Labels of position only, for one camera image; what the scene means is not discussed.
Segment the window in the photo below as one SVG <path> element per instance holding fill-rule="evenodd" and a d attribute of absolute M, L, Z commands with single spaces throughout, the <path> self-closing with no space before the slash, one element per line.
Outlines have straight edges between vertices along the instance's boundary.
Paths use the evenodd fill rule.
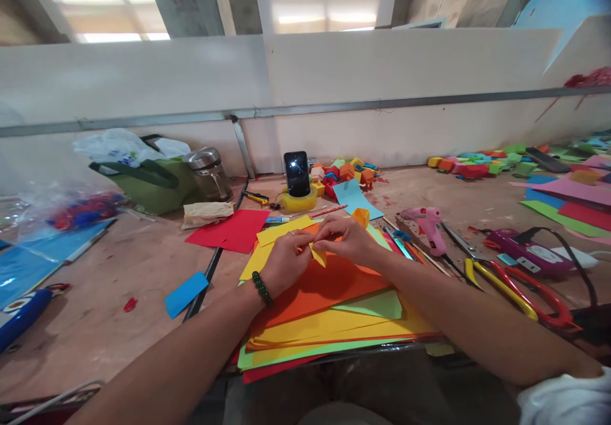
<path fill-rule="evenodd" d="M 167 40 L 155 0 L 52 0 L 81 43 Z"/>

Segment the smartphone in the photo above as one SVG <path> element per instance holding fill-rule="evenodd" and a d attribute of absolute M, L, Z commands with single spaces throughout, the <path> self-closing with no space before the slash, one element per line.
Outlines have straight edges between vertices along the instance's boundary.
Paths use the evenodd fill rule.
<path fill-rule="evenodd" d="M 558 160 L 553 159 L 552 157 L 546 155 L 542 151 L 536 148 L 527 148 L 526 154 L 532 158 L 538 165 L 547 169 L 550 172 L 554 172 L 556 174 L 565 174 L 566 172 L 570 172 L 571 168 Z"/>
<path fill-rule="evenodd" d="M 286 185 L 292 197 L 310 194 L 310 175 L 307 168 L 307 155 L 304 151 L 291 151 L 284 154 Z"/>

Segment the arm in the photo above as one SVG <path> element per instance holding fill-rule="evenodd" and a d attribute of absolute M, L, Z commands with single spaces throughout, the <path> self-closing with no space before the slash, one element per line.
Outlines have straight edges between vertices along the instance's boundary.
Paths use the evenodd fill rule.
<path fill-rule="evenodd" d="M 337 236 L 341 242 L 327 240 Z M 530 386 L 561 374 L 603 373 L 597 361 L 492 296 L 382 248 L 352 219 L 327 217 L 314 248 L 378 271 L 443 334 L 503 380 Z"/>
<path fill-rule="evenodd" d="M 272 298 L 306 270 L 313 239 L 306 232 L 278 238 L 260 272 Z M 140 355 L 68 423 L 183 423 L 264 307 L 252 281 L 229 291 Z"/>

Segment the hand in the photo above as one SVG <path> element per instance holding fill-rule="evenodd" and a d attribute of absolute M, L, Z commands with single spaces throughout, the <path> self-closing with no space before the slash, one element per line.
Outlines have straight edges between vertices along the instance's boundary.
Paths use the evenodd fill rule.
<path fill-rule="evenodd" d="M 322 222 L 316 237 L 314 249 L 324 250 L 351 260 L 354 264 L 374 268 L 381 247 L 356 220 L 329 215 Z"/>
<path fill-rule="evenodd" d="M 272 248 L 267 263 L 260 272 L 272 299 L 278 297 L 301 276 L 312 259 L 309 243 L 314 235 L 295 230 L 280 236 Z"/>

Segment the purple device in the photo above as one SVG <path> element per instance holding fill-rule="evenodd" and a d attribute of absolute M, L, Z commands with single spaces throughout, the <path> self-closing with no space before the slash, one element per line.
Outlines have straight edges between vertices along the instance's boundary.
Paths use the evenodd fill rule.
<path fill-rule="evenodd" d="M 518 244 L 512 239 L 518 234 L 520 233 L 516 230 L 504 228 L 492 231 L 486 240 L 498 244 L 503 253 L 507 253 L 532 274 L 541 277 L 558 278 L 558 275 L 575 268 L 572 261 L 536 242 Z"/>

